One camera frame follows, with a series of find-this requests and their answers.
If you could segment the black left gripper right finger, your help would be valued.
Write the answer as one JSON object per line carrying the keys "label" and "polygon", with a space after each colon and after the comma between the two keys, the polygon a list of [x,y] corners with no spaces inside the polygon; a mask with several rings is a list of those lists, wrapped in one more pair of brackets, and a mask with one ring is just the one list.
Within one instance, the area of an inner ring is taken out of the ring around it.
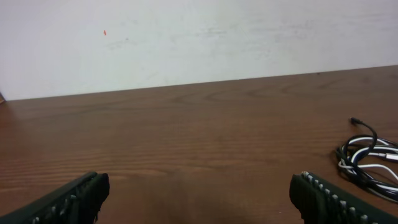
{"label": "black left gripper right finger", "polygon": [[292,176],[289,197],[305,224],[397,224],[397,217],[307,171]]}

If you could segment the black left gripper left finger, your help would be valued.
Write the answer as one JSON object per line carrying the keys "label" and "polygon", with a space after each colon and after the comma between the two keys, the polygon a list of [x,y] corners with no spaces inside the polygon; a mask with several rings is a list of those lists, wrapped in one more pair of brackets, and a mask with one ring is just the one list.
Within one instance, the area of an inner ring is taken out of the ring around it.
{"label": "black left gripper left finger", "polygon": [[107,173],[89,172],[1,217],[7,224],[94,224],[109,195]]}

